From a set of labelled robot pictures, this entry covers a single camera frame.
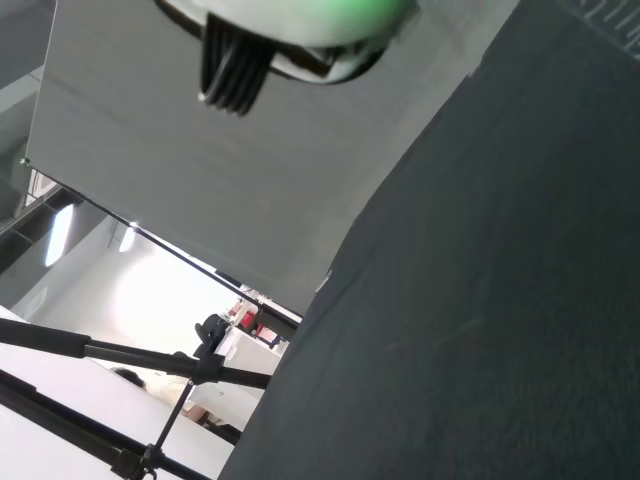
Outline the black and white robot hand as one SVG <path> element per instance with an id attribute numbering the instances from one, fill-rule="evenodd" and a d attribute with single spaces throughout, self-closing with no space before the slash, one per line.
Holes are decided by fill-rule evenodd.
<path id="1" fill-rule="evenodd" d="M 419 12 L 415 1 L 159 1 L 201 43 L 199 101 L 239 117 L 268 75 L 316 86 L 367 73 Z"/>

